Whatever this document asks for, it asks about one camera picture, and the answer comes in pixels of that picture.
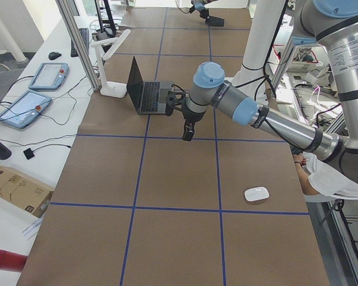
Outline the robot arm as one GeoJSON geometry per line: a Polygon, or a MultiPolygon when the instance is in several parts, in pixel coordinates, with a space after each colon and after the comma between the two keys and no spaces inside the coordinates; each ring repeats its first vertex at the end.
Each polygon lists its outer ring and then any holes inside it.
{"type": "Polygon", "coordinates": [[[314,153],[358,183],[358,1],[302,1],[295,11],[293,32],[326,48],[348,136],[328,134],[257,103],[226,80],[223,68],[212,61],[198,67],[189,92],[168,94],[166,115],[182,112],[183,140],[190,141],[195,123],[212,106],[240,125],[314,153]]]}
{"type": "Polygon", "coordinates": [[[215,2],[216,0],[192,0],[190,1],[191,7],[182,7],[180,1],[176,0],[175,4],[177,8],[184,14],[192,14],[195,11],[199,12],[200,18],[209,20],[211,16],[209,15],[209,9],[206,5],[215,2]]]}

